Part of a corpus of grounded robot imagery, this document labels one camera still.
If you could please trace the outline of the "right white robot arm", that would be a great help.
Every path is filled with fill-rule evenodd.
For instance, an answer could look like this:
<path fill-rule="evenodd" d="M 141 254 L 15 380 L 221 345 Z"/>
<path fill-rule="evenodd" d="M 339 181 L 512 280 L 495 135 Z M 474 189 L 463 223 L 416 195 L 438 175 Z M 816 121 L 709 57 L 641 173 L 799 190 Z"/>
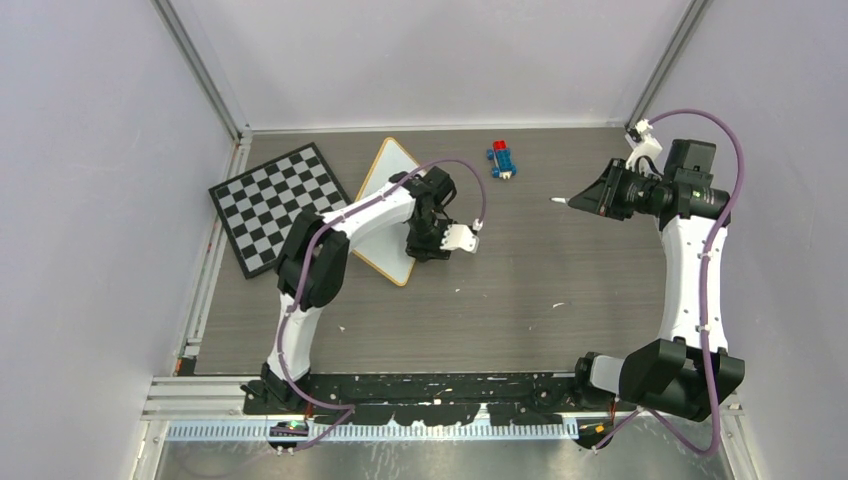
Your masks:
<path fill-rule="evenodd" d="M 578 359 L 571 397 L 584 410 L 615 399 L 701 422 L 742 383 L 745 363 L 728 352 L 721 314 L 721 259 L 730 217 L 728 192 L 712 187 L 712 143 L 643 136 L 627 159 L 613 158 L 573 209 L 626 220 L 655 218 L 665 256 L 658 337 L 625 358 L 589 352 Z"/>

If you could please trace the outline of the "yellow framed whiteboard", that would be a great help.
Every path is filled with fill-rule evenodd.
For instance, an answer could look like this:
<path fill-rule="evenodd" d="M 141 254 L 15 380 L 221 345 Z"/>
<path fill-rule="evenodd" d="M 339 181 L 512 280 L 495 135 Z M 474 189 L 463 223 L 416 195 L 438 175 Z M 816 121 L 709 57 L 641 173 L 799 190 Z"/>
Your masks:
<path fill-rule="evenodd" d="M 415 260 L 405 253 L 409 227 L 400 218 L 401 213 L 411 212 L 414 200 L 402 187 L 389 193 L 393 186 L 390 178 L 398 173 L 404 177 L 418 167 L 419 164 L 399 142 L 387 137 L 356 198 L 357 201 L 377 200 L 354 218 L 373 220 L 380 214 L 380 228 L 357 240 L 353 253 L 399 287 L 407 284 L 415 264 Z"/>

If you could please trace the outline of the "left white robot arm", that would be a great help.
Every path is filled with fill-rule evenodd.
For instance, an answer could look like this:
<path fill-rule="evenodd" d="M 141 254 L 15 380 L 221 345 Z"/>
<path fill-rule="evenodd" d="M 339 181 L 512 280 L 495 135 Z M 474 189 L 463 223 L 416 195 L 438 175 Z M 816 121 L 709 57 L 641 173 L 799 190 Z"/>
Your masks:
<path fill-rule="evenodd" d="M 407 229 L 403 257 L 449 259 L 444 237 L 454 222 L 444 209 L 455 196 L 450 175 L 432 167 L 413 176 L 397 173 L 377 192 L 340 210 L 296 217 L 275 269 L 280 320 L 260 375 L 265 395 L 280 412 L 293 414 L 305 405 L 307 389 L 299 380 L 310 370 L 317 321 L 341 290 L 350 253 L 398 225 Z"/>

